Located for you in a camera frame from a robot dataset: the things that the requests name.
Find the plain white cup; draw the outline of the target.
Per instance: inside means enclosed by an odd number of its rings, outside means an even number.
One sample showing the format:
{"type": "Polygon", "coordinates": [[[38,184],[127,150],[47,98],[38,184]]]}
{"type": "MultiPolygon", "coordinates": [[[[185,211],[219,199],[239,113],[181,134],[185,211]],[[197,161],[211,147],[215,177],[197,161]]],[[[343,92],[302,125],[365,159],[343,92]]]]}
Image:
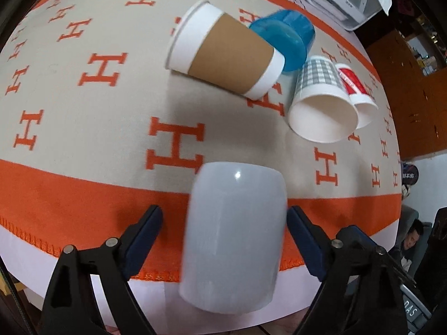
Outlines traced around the plain white cup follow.
{"type": "Polygon", "coordinates": [[[280,268],[287,193],[282,174],[243,162],[208,162],[189,198],[180,296],[225,315],[271,302],[280,268]]]}

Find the grey checked paper cup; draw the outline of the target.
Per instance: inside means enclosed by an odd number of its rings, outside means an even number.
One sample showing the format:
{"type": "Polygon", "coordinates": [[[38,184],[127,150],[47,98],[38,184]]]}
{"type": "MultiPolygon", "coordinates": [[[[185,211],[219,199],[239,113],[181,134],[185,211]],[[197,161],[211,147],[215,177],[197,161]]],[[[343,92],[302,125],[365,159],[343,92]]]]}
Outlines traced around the grey checked paper cup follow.
{"type": "Polygon", "coordinates": [[[295,134],[320,144],[341,141],[356,130],[358,111],[329,58],[307,59],[298,73],[287,119],[295,134]]]}

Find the red white paper cup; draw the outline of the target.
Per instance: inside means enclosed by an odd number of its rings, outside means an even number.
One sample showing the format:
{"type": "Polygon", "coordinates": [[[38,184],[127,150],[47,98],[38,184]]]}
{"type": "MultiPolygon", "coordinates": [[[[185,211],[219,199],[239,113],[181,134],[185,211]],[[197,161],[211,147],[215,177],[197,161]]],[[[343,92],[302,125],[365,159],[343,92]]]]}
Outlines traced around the red white paper cup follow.
{"type": "Polygon", "coordinates": [[[335,64],[348,96],[358,111],[358,129],[369,125],[375,118],[379,108],[373,96],[367,92],[365,86],[356,73],[347,64],[335,64]]]}

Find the blue translucent plastic cup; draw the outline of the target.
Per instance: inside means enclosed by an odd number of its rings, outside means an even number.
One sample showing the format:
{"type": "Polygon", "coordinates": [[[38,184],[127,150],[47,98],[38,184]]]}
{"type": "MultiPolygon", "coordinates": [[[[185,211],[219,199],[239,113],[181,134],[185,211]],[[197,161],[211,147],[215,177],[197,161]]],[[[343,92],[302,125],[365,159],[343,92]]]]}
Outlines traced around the blue translucent plastic cup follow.
{"type": "Polygon", "coordinates": [[[250,24],[257,33],[285,58],[284,73],[300,70],[315,40],[313,23],[294,10],[279,10],[250,24]]]}

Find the brown sleeve paper cup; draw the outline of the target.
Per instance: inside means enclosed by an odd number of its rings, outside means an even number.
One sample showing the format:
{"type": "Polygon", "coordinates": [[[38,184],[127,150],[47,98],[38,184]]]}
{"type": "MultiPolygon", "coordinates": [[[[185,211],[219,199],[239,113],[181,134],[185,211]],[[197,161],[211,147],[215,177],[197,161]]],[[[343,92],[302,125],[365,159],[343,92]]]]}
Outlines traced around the brown sleeve paper cup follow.
{"type": "Polygon", "coordinates": [[[277,82],[285,57],[246,25],[206,0],[180,18],[165,68],[259,100],[277,82]]]}

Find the wooden shelf with items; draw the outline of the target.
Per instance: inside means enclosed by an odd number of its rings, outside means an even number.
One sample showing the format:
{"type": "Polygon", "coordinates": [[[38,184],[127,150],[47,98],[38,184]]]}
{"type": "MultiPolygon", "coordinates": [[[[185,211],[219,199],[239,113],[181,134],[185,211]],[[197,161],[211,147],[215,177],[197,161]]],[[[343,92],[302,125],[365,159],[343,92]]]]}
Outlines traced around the wooden shelf with items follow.
{"type": "Polygon", "coordinates": [[[424,15],[416,18],[413,32],[405,37],[405,41],[423,75],[429,76],[446,68],[446,44],[424,15]]]}

